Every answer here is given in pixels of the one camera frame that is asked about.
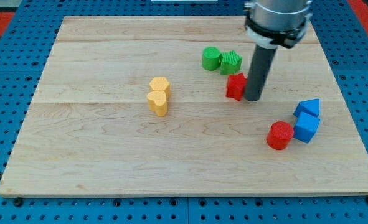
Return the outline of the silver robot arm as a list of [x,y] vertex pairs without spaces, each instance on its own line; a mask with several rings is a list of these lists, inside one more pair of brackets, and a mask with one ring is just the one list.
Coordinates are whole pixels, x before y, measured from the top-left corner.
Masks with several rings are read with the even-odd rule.
[[245,1],[245,30],[264,49],[294,47],[305,36],[312,0]]

